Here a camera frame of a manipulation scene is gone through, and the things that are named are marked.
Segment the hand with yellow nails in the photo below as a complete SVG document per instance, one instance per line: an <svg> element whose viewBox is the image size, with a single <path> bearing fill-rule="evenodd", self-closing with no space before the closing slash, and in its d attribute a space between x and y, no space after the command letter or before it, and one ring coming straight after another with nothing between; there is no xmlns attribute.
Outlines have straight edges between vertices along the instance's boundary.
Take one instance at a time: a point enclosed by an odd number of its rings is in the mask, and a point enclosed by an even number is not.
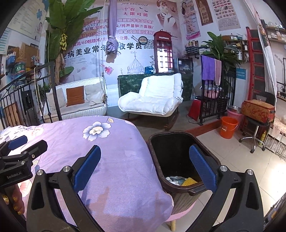
<svg viewBox="0 0 286 232"><path fill-rule="evenodd" d="M13 193L12 193L12 199L13 199L13 209L19 214L23 215L25 212L25 205L22 199L22 193L19 189L18 184L14 185Z"/></svg>

